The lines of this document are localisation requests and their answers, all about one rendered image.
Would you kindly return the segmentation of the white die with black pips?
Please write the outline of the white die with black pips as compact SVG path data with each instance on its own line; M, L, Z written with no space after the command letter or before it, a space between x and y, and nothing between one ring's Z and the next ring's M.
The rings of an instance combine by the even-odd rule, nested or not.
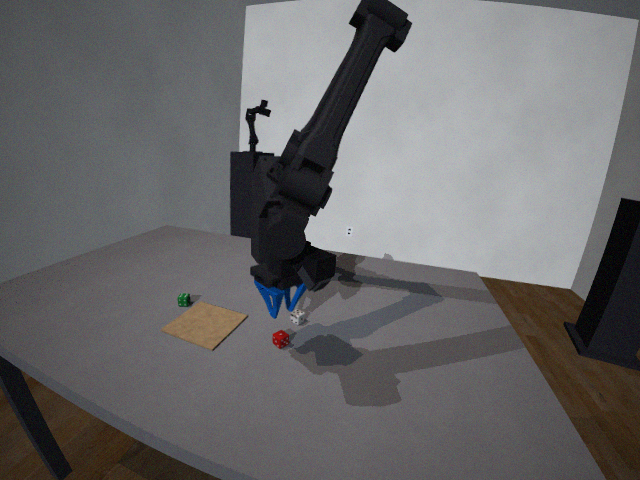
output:
M305 312L299 309L294 310L293 312L291 312L290 321L297 325L301 324L305 321Z

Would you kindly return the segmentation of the tan mat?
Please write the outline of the tan mat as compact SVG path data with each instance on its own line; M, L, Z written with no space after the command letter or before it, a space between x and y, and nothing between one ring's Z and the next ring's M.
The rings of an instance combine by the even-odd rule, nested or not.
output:
M213 351L247 317L200 301L160 330Z

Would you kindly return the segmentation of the red die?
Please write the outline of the red die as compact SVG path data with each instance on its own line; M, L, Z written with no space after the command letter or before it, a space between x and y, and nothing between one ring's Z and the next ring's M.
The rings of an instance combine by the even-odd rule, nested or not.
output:
M276 345L279 349L288 345L289 335L283 330L273 333L273 344Z

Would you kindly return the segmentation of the green die with white pips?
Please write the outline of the green die with white pips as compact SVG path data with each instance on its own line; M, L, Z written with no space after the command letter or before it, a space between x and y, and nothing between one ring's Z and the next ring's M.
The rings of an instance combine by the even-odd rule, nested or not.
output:
M177 299L178 299L178 306L188 307L188 305L191 302L190 294L186 294L186 293L181 293Z

